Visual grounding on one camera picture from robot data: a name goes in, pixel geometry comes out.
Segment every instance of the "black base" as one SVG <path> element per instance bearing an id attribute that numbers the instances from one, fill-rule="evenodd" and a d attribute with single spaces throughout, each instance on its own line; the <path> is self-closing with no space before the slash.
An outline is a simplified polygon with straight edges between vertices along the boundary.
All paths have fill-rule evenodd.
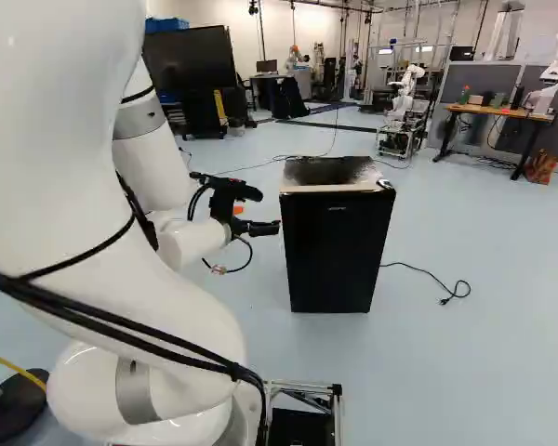
<path id="1" fill-rule="evenodd" d="M 31 369 L 29 373 L 44 383 L 49 373 Z M 0 397 L 0 443 L 24 433 L 47 406 L 46 393 L 20 374 L 8 378 L 0 385 L 4 395 Z"/>
<path id="2" fill-rule="evenodd" d="M 330 415 L 273 409 L 269 446 L 332 446 L 335 428 Z"/>

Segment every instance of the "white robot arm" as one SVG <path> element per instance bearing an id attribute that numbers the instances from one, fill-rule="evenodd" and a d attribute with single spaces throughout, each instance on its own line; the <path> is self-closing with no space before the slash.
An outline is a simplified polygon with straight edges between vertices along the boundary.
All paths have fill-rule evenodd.
<path id="1" fill-rule="evenodd" d="M 416 83 L 423 77 L 426 71 L 418 65 L 411 64 L 407 67 L 403 79 L 400 82 L 389 82 L 389 85 L 398 85 L 398 97 L 392 101 L 392 110 L 389 117 L 393 120 L 402 121 L 405 114 L 413 106 L 413 95 L 416 90 Z"/>
<path id="2" fill-rule="evenodd" d="M 232 222 L 178 227 L 163 216 L 160 257 L 131 216 L 116 169 L 145 211 L 182 206 L 192 182 L 137 66 L 144 5 L 107 3 L 0 1 L 0 290 L 80 341 L 48 382 L 70 430 L 128 445 L 212 444 L 236 412 L 237 380 L 250 376 L 244 338 L 218 300 L 162 258 L 180 269 L 226 244 Z M 227 363 L 188 365 L 207 352 Z M 263 413 L 256 390 L 240 395 L 248 420 Z M 238 444 L 253 444 L 257 427 L 234 432 Z"/>
<path id="3" fill-rule="evenodd" d="M 554 62 L 543 72 L 539 80 L 549 86 L 530 93 L 525 99 L 525 106 L 532 109 L 533 114 L 548 114 L 551 103 L 558 92 L 558 53 Z"/>

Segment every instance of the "computer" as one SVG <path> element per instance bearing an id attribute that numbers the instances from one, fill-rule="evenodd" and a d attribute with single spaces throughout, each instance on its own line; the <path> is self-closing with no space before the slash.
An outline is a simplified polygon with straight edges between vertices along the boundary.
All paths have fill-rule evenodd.
<path id="1" fill-rule="evenodd" d="M 277 72 L 277 59 L 259 60 L 257 62 L 257 72 Z"/>

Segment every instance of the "wooden desk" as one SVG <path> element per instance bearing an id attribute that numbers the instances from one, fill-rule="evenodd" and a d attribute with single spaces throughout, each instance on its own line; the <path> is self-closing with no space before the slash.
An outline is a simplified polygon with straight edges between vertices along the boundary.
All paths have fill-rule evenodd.
<path id="1" fill-rule="evenodd" d="M 533 133 L 531 137 L 527 141 L 527 145 L 525 146 L 525 150 L 521 155 L 521 161 L 517 165 L 517 168 L 514 170 L 511 176 L 511 180 L 515 181 L 519 178 L 519 176 L 523 173 L 523 169 L 525 168 L 525 163 L 529 155 L 533 151 L 533 147 L 538 139 L 539 132 L 543 125 L 551 125 L 555 121 L 555 116 L 552 115 L 543 115 L 543 114 L 531 114 L 531 111 L 526 109 L 517 109 L 517 110 L 510 110 L 510 109 L 495 109 L 494 107 L 485 107 L 482 105 L 460 105 L 460 104 L 453 104 L 447 105 L 445 107 L 446 110 L 450 112 L 450 116 L 445 124 L 445 137 L 443 138 L 443 145 L 440 148 L 440 153 L 434 157 L 433 161 L 438 163 L 443 158 L 447 157 L 451 153 L 452 150 L 448 148 L 448 143 L 450 142 L 453 130 L 455 128 L 455 122 L 458 116 L 462 113 L 470 113 L 470 114 L 491 114 L 496 116 L 507 116 L 513 119 L 526 119 L 528 121 L 533 122 Z"/>

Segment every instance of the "metal frame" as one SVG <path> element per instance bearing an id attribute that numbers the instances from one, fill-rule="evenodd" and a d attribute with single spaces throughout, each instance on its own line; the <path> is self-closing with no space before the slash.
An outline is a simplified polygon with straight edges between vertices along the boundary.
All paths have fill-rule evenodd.
<path id="1" fill-rule="evenodd" d="M 343 446 L 343 395 L 339 384 L 305 383 L 297 381 L 273 380 L 265 382 L 267 392 L 267 432 L 272 424 L 272 402 L 280 394 L 309 405 L 315 410 L 332 414 L 335 427 L 335 446 Z M 329 397 L 330 407 L 319 405 L 313 398 Z"/>

